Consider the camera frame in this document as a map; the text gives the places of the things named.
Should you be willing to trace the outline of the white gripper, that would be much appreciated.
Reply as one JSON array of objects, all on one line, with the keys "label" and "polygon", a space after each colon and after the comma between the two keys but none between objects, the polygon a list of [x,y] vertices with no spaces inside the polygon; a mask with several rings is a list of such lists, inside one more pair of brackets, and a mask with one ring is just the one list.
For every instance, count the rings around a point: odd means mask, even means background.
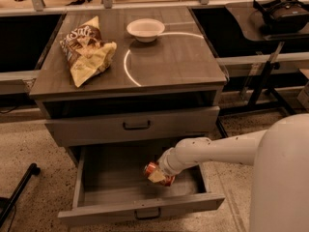
[{"label": "white gripper", "polygon": [[179,160],[177,150],[175,148],[170,148],[165,151],[158,159],[157,163],[163,172],[155,169],[148,176],[148,179],[153,183],[163,182],[165,180],[165,175],[175,176],[184,170],[184,163]]}]

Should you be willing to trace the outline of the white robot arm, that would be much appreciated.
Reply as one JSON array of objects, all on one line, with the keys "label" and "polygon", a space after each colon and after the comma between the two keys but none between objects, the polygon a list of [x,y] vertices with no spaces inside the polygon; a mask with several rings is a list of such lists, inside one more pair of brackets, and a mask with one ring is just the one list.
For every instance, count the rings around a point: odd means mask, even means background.
[{"label": "white robot arm", "polygon": [[183,139],[149,163],[145,175],[168,186],[183,170],[206,161],[253,167],[249,232],[309,232],[308,113],[234,137]]}]

